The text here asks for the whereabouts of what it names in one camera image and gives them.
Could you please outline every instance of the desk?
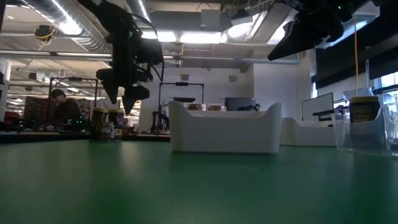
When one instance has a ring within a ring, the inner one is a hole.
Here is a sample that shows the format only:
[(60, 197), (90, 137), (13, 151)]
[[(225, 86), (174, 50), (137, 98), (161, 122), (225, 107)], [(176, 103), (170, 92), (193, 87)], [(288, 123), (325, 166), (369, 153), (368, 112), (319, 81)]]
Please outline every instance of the desk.
[(0, 223), (396, 223), (398, 160), (333, 148), (174, 154), (167, 142), (0, 146)]

